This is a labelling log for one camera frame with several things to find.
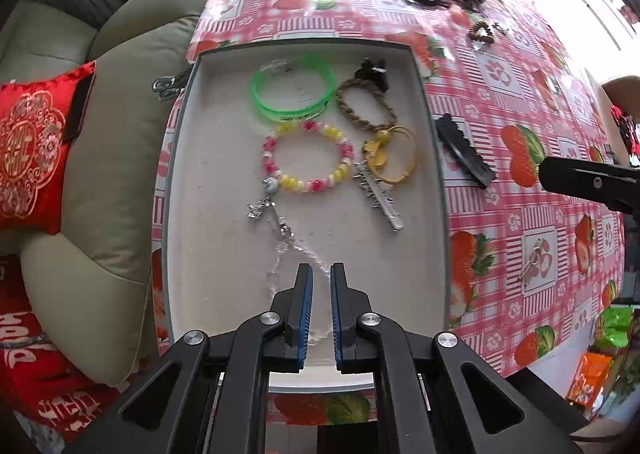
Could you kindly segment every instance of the silver screw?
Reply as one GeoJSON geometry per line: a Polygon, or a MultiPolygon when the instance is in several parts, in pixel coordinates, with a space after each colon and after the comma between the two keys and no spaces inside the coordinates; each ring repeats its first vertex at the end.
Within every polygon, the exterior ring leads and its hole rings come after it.
{"type": "Polygon", "coordinates": [[[446,331],[438,335],[438,342],[441,346],[452,348],[458,343],[458,337],[453,335],[453,333],[449,333],[448,331],[446,331]]]}
{"type": "Polygon", "coordinates": [[[184,334],[184,341],[190,346],[200,344],[204,340],[204,333],[193,329],[184,334]]]}
{"type": "Polygon", "coordinates": [[[360,321],[365,325],[365,326],[377,326],[378,324],[380,324],[380,321],[382,319],[380,319],[380,315],[378,315],[377,313],[363,313],[362,317],[360,317],[360,321]]]}
{"type": "Polygon", "coordinates": [[[260,322],[263,324],[275,324],[280,320],[280,316],[274,311],[265,311],[260,315],[260,322]]]}

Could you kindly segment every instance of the beige leather couch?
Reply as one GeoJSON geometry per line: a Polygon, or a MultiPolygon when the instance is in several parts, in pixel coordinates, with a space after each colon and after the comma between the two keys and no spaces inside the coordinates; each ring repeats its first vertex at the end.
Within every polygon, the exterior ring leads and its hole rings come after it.
{"type": "Polygon", "coordinates": [[[0,252],[20,254],[34,313],[60,351],[111,386],[155,348],[150,216],[172,102],[160,102],[151,84],[187,68],[205,2],[130,0],[98,31],[21,2],[0,31],[0,83],[44,80],[97,60],[66,163],[62,231],[1,232],[0,252]]]}

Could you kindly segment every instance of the green bracelet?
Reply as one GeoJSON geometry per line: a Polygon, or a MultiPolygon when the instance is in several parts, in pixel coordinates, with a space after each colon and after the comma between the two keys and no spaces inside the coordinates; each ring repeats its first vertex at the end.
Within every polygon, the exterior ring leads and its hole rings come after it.
{"type": "Polygon", "coordinates": [[[260,70],[254,73],[254,76],[251,79],[251,84],[249,85],[249,95],[251,95],[251,99],[254,101],[254,104],[258,108],[258,111],[260,111],[260,113],[262,113],[269,120],[273,120],[276,122],[308,120],[318,116],[325,110],[327,104],[329,104],[329,101],[334,97],[334,91],[334,74],[331,73],[331,70],[329,70],[329,67],[326,65],[326,63],[320,60],[314,54],[304,54],[295,60],[276,59],[264,66],[261,66],[260,70]],[[322,76],[326,84],[326,92],[324,93],[324,95],[322,95],[322,98],[319,101],[314,102],[313,104],[309,104],[308,106],[305,106],[303,108],[290,111],[274,110],[273,108],[262,102],[259,96],[259,92],[262,89],[265,81],[268,78],[273,77],[277,73],[291,72],[296,66],[301,66],[302,68],[313,70],[314,72],[318,72],[322,76]]]}

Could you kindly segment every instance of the red checkered tablecloth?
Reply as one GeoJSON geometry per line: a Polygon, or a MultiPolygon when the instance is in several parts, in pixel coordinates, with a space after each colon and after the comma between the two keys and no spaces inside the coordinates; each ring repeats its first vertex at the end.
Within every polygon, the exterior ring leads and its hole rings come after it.
{"type": "MultiPolygon", "coordinates": [[[[303,37],[411,44],[434,118],[450,113],[497,174],[486,190],[441,149],[452,256],[450,326],[507,376],[546,354],[599,315],[622,281],[623,234],[604,205],[545,192],[545,156],[607,160],[590,83],[531,0],[489,0],[481,18],[508,28],[489,48],[467,37],[466,14],[402,0],[208,0],[188,51],[303,37]],[[556,93],[549,93],[545,78],[556,93]],[[540,264],[519,278],[536,243],[540,264]]],[[[154,257],[174,107],[156,184],[154,257]]],[[[168,346],[162,286],[154,278],[161,347],[168,346]]]]}

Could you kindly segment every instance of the white tray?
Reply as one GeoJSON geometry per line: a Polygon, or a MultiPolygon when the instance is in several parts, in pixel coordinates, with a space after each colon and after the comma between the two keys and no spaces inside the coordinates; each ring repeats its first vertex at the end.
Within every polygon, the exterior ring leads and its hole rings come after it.
{"type": "MultiPolygon", "coordinates": [[[[423,335],[446,326],[449,240],[442,175],[411,51],[381,41],[314,38],[221,48],[201,54],[194,67],[177,124],[165,206],[162,271],[172,342],[190,329],[210,335],[234,330],[270,307],[266,274],[275,260],[276,236],[267,218],[247,217],[246,204],[262,197],[262,144],[274,124],[258,115],[248,85],[259,66],[308,52],[329,64],[337,84],[353,76],[364,57],[386,60],[385,99],[395,109],[398,124],[416,134],[420,165],[391,191],[405,223],[400,232],[393,232],[382,212],[371,208],[371,200],[353,179],[323,193],[281,189],[274,197],[279,214],[322,263],[345,264],[350,287],[364,290],[374,311],[423,335]]],[[[320,92],[314,80],[318,82],[309,72],[298,77],[302,83],[308,81],[303,87],[312,94],[320,92]]],[[[266,98],[274,104],[291,102],[291,89],[276,80],[272,86],[266,88],[266,98]]],[[[349,90],[346,99],[361,116],[386,120],[386,113],[366,92],[349,90]]],[[[356,129],[333,102],[319,119],[345,132],[360,158],[360,147],[371,133],[356,129]]],[[[401,135],[393,140],[390,176],[402,170],[409,149],[401,135]]],[[[287,136],[275,155],[283,171],[302,179],[326,177],[339,162],[335,148],[320,135],[287,136]]],[[[310,262],[303,254],[289,254],[280,267],[283,288],[293,285],[299,262],[310,262]]],[[[313,301],[312,331],[327,333],[328,278],[318,268],[313,301]]],[[[272,373],[270,379],[274,391],[366,387],[372,387],[370,374],[341,375],[335,369],[331,336],[309,347],[300,374],[272,373]]]]}

